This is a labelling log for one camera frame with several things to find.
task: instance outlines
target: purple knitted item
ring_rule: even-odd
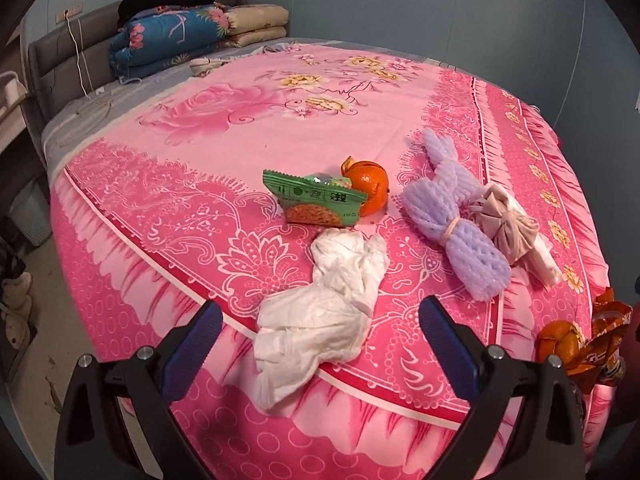
[[[438,137],[433,130],[422,131],[422,143],[433,166],[436,178],[447,186],[456,204],[463,205],[478,200],[484,193],[482,185],[471,172],[458,162],[458,152],[449,136]],[[452,186],[450,172],[454,172],[456,183]]]
[[[474,300],[488,301],[509,285],[507,259],[476,224],[460,219],[443,240],[447,227],[460,216],[447,184],[428,178],[415,180],[402,191],[402,204],[424,236],[441,245],[444,241],[453,271]]]

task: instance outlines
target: pink bedsheet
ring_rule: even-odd
[[[511,192],[540,222],[564,281],[550,291],[514,269],[504,294],[474,302],[440,247],[399,210],[402,186],[433,171],[428,126],[453,136],[461,162]],[[276,413],[252,403],[262,298],[310,281],[312,226],[286,225],[261,184],[265,168],[338,173],[348,156],[388,171],[388,212],[357,226],[388,243],[360,357],[323,365]],[[112,123],[59,174],[52,221],[74,301],[102,360],[156,344],[205,298],[226,325],[187,397],[172,405],[220,480],[420,479],[468,405],[457,399],[417,323],[436,294],[487,344],[531,359],[553,319],[590,332],[607,266],[588,207],[555,134],[507,92],[471,76],[325,46],[238,60]],[[594,391],[584,443],[600,438],[612,392]],[[497,463],[508,411],[482,476]]]

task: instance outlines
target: metal bolt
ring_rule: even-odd
[[[486,349],[486,351],[491,359],[496,359],[497,361],[505,356],[504,348],[498,345],[491,345]]]
[[[138,359],[142,359],[146,361],[147,359],[151,359],[154,355],[154,348],[152,346],[141,346],[138,348],[136,352],[136,357]]]
[[[549,361],[549,364],[552,365],[553,368],[561,368],[562,367],[562,359],[559,358],[556,354],[551,354],[546,358]]]
[[[83,354],[78,359],[78,366],[81,368],[87,368],[93,360],[94,356],[92,356],[91,354]]]

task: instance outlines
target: green plastic packaging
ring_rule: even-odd
[[[287,222],[330,227],[353,226],[367,194],[336,184],[264,170],[262,182],[284,211]]]

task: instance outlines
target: blue folded blanket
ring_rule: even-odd
[[[216,6],[170,10],[140,20],[130,20],[111,40],[109,63],[117,67],[149,66],[164,63],[197,49],[212,50],[225,37],[228,21]]]
[[[132,77],[146,77],[148,75],[155,74],[156,72],[160,72],[161,70],[171,68],[172,66],[180,65],[181,63],[184,63],[190,59],[194,59],[195,57],[210,54],[217,49],[218,44],[213,43],[201,48],[196,48],[191,52],[183,52],[182,54],[178,54],[177,56],[153,61],[151,63],[147,63],[146,65],[127,66],[124,64],[112,63],[111,68],[113,69],[113,73],[117,78],[124,77],[128,79]]]

